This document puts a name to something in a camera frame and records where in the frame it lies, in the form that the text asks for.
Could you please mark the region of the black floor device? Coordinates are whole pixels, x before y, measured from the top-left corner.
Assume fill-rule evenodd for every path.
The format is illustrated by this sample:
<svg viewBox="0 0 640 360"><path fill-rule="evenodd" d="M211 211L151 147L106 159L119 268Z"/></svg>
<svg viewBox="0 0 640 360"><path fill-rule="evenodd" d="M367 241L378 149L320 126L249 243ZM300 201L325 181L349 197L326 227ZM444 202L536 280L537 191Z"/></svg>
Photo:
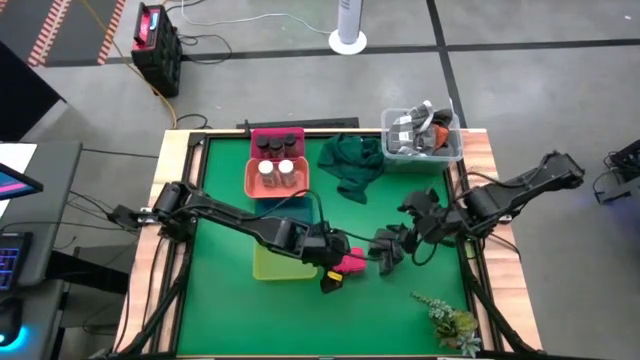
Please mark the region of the black floor device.
<svg viewBox="0 0 640 360"><path fill-rule="evenodd" d="M607 204L626 197L640 201L640 139L621 150L609 152L603 159L603 164L607 170L592 183L596 201ZM598 190L597 182L607 175L614 176L616 186L609 190Z"/></svg>

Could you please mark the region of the grey desk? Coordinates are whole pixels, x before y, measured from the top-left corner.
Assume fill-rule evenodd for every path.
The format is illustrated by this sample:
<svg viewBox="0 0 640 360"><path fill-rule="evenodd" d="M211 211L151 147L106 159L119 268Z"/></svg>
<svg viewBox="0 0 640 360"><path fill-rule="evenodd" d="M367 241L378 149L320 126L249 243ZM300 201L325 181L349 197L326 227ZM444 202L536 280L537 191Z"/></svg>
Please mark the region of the grey desk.
<svg viewBox="0 0 640 360"><path fill-rule="evenodd" d="M23 301L20 337L0 347L0 360L50 359L64 283L47 280L45 272L81 149L79 142L39 143L25 175L40 182L43 191L10 200L0 216L0 231L33 234L15 293Z"/></svg>

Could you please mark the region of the black and red power box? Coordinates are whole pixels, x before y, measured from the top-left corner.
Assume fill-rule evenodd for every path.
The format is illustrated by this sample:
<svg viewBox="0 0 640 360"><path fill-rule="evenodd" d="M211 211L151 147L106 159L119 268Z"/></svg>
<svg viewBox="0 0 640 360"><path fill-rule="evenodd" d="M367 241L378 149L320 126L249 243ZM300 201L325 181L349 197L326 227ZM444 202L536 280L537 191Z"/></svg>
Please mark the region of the black and red power box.
<svg viewBox="0 0 640 360"><path fill-rule="evenodd" d="M182 45L177 28L162 5L139 3L131 56L135 67L156 95L179 94Z"/></svg>

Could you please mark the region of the white tower fan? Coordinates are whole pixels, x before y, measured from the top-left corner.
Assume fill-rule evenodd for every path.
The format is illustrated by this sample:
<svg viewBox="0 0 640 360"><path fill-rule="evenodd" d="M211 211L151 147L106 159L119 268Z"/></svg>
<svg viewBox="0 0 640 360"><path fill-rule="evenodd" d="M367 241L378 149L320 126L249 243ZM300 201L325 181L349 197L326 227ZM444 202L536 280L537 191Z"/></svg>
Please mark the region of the white tower fan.
<svg viewBox="0 0 640 360"><path fill-rule="evenodd" d="M329 35L329 47L340 55L356 55L367 46L361 30L363 0L339 0L337 28Z"/></svg>

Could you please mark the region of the dark teal cloth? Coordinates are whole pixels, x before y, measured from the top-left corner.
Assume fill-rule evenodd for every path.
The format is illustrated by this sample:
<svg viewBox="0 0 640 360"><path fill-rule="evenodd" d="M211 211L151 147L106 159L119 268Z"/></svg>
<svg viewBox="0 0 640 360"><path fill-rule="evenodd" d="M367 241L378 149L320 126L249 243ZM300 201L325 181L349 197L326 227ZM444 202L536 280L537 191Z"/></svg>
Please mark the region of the dark teal cloth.
<svg viewBox="0 0 640 360"><path fill-rule="evenodd" d="M324 143L317 165L339 180L340 195L366 204L367 187L384 172L381 140L340 133Z"/></svg>

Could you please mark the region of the computer monitor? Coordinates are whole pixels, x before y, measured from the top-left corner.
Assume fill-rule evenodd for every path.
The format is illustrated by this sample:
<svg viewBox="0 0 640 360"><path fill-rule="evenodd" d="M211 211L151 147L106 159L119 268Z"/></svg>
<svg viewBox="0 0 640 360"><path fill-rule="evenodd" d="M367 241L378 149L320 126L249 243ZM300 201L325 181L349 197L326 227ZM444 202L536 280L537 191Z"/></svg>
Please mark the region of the computer monitor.
<svg viewBox="0 0 640 360"><path fill-rule="evenodd" d="M0 163L0 201L40 193L43 189L40 182Z"/></svg>

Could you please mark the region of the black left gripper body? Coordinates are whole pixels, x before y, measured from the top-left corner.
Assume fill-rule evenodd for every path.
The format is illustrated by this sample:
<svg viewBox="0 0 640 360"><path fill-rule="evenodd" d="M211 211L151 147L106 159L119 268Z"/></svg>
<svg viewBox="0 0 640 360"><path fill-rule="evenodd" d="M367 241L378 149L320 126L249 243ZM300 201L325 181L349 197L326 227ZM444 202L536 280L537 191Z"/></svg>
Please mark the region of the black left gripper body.
<svg viewBox="0 0 640 360"><path fill-rule="evenodd" d="M332 268L339 265L349 252L349 241L341 232L313 235L302 243L301 261L316 267Z"/></svg>

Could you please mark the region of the artificial succulent plant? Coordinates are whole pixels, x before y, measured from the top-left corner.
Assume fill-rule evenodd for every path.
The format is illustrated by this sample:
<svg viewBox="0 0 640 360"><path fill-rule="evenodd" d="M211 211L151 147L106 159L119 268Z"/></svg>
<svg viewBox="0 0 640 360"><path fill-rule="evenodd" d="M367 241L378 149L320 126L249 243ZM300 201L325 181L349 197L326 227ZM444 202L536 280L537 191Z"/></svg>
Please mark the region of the artificial succulent plant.
<svg viewBox="0 0 640 360"><path fill-rule="evenodd" d="M410 296L428 307L428 318L435 327L435 336L441 346L458 349L463 356L477 357L482 340L477 336L479 323L473 313L416 292Z"/></svg>

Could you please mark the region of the white-lid spice jar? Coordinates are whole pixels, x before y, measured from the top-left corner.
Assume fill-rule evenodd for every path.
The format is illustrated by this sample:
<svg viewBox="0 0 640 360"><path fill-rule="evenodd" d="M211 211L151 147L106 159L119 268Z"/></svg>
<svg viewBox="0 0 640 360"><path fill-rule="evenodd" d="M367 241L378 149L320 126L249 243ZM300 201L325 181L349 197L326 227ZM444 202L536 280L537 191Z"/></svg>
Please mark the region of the white-lid spice jar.
<svg viewBox="0 0 640 360"><path fill-rule="evenodd" d="M281 184L284 187L294 187L297 183L294 163L291 160L282 160L278 163L278 171Z"/></svg>
<svg viewBox="0 0 640 360"><path fill-rule="evenodd" d="M270 160L260 161L258 164L258 172L264 187L273 188L277 186L274 164Z"/></svg>

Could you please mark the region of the black bar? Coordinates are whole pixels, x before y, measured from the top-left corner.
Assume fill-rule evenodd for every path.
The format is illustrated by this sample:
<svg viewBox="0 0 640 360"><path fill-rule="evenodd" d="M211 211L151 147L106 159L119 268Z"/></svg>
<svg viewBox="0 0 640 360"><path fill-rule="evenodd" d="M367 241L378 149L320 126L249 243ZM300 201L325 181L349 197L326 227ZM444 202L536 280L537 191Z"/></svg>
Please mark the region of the black bar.
<svg viewBox="0 0 640 360"><path fill-rule="evenodd" d="M238 123L236 125L237 129L285 128L285 127L359 128L360 122L358 117L289 120L289 121L273 121L273 122L258 122L258 123L250 122L248 119L245 119L242 123Z"/></svg>

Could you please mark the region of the black computer mouse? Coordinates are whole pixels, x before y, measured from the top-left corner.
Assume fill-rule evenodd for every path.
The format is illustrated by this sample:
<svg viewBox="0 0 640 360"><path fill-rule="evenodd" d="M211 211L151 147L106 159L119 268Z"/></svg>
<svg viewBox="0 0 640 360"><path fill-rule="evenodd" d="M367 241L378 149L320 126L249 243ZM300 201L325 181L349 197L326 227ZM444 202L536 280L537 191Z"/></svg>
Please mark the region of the black computer mouse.
<svg viewBox="0 0 640 360"><path fill-rule="evenodd" d="M0 301L0 346L12 344L19 336L22 326L23 303L17 297Z"/></svg>

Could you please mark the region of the red patterned spice tin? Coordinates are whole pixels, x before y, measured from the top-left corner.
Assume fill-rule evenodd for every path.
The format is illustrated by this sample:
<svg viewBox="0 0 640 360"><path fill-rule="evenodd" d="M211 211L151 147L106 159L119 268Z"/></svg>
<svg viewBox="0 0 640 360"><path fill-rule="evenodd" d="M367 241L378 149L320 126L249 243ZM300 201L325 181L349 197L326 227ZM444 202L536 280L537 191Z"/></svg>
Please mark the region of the red patterned spice tin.
<svg viewBox="0 0 640 360"><path fill-rule="evenodd" d="M353 247L348 255L344 255L341 263L334 266L334 272L343 275L359 275L365 272L367 261L364 259L364 251L360 247Z"/></svg>

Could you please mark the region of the white paper sheet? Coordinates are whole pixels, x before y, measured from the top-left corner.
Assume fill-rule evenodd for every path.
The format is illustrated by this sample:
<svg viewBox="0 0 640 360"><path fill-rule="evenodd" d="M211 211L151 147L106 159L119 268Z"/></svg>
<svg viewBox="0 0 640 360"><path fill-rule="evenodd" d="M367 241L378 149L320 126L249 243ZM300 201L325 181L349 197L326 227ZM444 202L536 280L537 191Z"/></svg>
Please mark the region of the white paper sheet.
<svg viewBox="0 0 640 360"><path fill-rule="evenodd" d="M37 147L30 143L0 143L0 163L24 173Z"/></svg>

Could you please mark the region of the clear plastic storage bin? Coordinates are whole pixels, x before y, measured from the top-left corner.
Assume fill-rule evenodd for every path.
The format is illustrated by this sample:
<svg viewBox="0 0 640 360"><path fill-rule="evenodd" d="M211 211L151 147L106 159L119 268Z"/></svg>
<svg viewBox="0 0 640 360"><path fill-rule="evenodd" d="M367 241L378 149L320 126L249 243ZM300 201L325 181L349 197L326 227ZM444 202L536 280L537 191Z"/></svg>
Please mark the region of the clear plastic storage bin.
<svg viewBox="0 0 640 360"><path fill-rule="evenodd" d="M392 154L387 149L387 132L392 123L410 109L389 108L381 114L381 149L389 171L440 173L463 157L463 141L458 115L453 111L446 147L435 150L431 155Z"/></svg>

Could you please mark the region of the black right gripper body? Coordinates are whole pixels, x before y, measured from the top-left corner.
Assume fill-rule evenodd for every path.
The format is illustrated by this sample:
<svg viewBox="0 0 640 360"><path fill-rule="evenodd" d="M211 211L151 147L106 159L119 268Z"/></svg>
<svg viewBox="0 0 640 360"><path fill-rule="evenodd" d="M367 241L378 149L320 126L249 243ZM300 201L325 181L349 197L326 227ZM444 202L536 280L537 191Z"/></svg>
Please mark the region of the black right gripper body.
<svg viewBox="0 0 640 360"><path fill-rule="evenodd" d="M440 218L443 207L440 205L440 198L437 192L428 188L424 192L419 193L418 211L422 217Z"/></svg>

